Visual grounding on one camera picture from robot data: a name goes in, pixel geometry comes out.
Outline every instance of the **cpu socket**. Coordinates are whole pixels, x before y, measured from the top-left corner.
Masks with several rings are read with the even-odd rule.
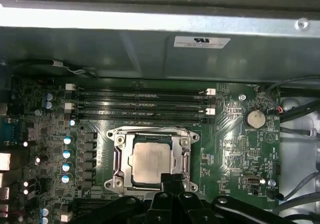
[[[183,174],[186,191],[190,182],[191,144],[200,136],[185,128],[124,126],[107,132],[114,141],[113,178],[104,187],[120,195],[144,196],[161,189],[161,173]]]

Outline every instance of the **cable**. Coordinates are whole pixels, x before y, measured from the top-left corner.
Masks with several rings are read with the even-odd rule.
[[[280,122],[284,123],[302,116],[305,116],[309,113],[317,111],[320,108],[320,100],[315,100],[311,103],[307,103],[303,106],[294,108],[280,116]]]
[[[51,60],[51,59],[28,59],[24,61],[16,61],[13,66],[13,71],[21,68],[21,67],[28,67],[33,65],[49,65],[54,67],[61,67],[66,68],[69,72],[75,74],[75,75],[85,75],[88,77],[95,77],[97,78],[97,75],[91,72],[88,72],[87,70],[84,70],[82,66],[69,64],[69,63],[63,63],[61,61],[57,60]]]
[[[309,215],[309,214],[293,214],[293,215],[286,216],[284,218],[289,221],[297,221],[297,220],[316,221],[317,220],[312,215]]]
[[[320,175],[320,172],[314,172],[311,173],[309,176],[307,176],[306,178],[304,178],[297,186],[295,189],[293,189],[288,195],[286,195],[284,197],[284,201],[287,201],[289,198],[291,198],[294,194],[296,194],[305,184],[307,184],[308,182],[310,182],[313,178],[315,178],[316,176]]]
[[[289,134],[296,134],[296,135],[301,135],[301,136],[306,136],[306,137],[314,137],[312,130],[290,129],[290,128],[280,127],[280,132],[289,133]],[[316,133],[315,136],[318,139],[320,139],[320,133]]]
[[[272,213],[278,215],[279,212],[282,212],[283,210],[293,208],[296,206],[300,206],[307,203],[314,203],[320,201],[320,192],[318,193],[310,193],[306,195],[302,195],[300,197],[291,199],[289,201],[286,201],[285,203],[282,203],[278,207],[276,207]]]
[[[290,128],[280,127],[280,132],[289,133],[289,134],[298,134],[302,136],[310,136],[309,130],[302,130],[302,129],[290,129]]]
[[[272,95],[271,95],[271,90],[273,90],[274,88],[278,87],[278,86],[281,86],[283,84],[286,84],[286,83],[292,83],[292,82],[296,82],[296,81],[301,81],[301,80],[305,80],[305,79],[316,79],[316,78],[320,78],[320,75],[310,75],[310,76],[302,76],[302,77],[296,77],[296,78],[290,78],[290,79],[286,79],[286,80],[283,80],[281,82],[278,82],[278,83],[274,83],[273,85],[271,85],[266,91],[265,91],[265,95],[267,97],[267,99],[275,106],[277,107],[278,111],[280,113],[283,112],[283,109],[282,107],[280,107],[277,102],[272,98]]]

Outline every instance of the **sticker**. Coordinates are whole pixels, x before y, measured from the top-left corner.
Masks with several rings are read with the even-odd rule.
[[[224,48],[230,38],[176,36],[174,47],[181,48]]]

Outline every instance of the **usb port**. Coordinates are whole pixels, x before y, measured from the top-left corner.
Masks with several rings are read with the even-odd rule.
[[[246,174],[244,175],[244,178],[246,180],[246,183],[248,185],[259,185],[260,184],[260,178],[253,174]]]

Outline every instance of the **green circuit board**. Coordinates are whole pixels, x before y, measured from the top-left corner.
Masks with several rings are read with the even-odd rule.
[[[209,103],[202,103],[206,108],[214,108],[214,115],[200,115],[195,121],[186,117],[183,122],[175,121],[175,112],[168,111],[171,119],[153,121],[126,120],[108,117],[104,111],[94,111],[90,116],[79,118],[75,126],[70,126],[66,120],[64,105],[77,97],[66,97],[65,84],[72,83],[81,87],[86,95],[94,97],[97,92],[86,90],[90,87],[108,87],[116,89],[141,90],[171,90],[179,96],[184,91],[199,91],[214,89],[215,94]],[[74,198],[112,200],[119,195],[104,189],[105,181],[113,176],[114,144],[107,137],[107,131],[121,126],[151,126],[185,127],[200,135],[200,140],[191,146],[191,177],[190,180],[198,185],[198,191],[207,198],[213,199],[218,195],[230,195],[241,201],[250,203],[265,210],[272,210],[278,205],[277,201],[266,197],[266,190],[279,188],[280,175],[280,120],[274,112],[274,107],[267,100],[264,86],[244,83],[215,83],[200,81],[160,81],[132,79],[88,79],[85,78],[56,78],[53,84],[45,85],[30,81],[16,81],[20,97],[23,100],[23,115],[19,118],[23,123],[22,131],[28,133],[29,140],[37,140],[39,145],[30,150],[30,162],[23,173],[23,179],[34,176],[48,179],[48,192],[42,194],[40,208],[51,205],[54,208],[53,223],[60,219],[60,205],[70,203]],[[46,93],[54,95],[54,108],[44,108]],[[280,100],[280,92],[275,90],[274,98]],[[156,102],[156,97],[149,96],[150,101]],[[251,111],[262,112],[265,123],[260,128],[250,127],[245,119]],[[25,123],[34,126],[25,127]],[[96,166],[93,187],[84,187],[78,165],[83,158],[82,140],[86,133],[96,132]],[[75,141],[66,147],[63,139],[73,136]],[[49,160],[45,165],[35,166],[34,158],[45,149]],[[64,150],[72,150],[74,156],[68,161],[75,165],[71,172],[72,180],[67,184],[61,182],[64,174],[61,166],[65,163],[62,156]],[[260,178],[259,185],[248,185],[248,177],[254,175]],[[275,181],[275,186],[268,185],[269,180]]]

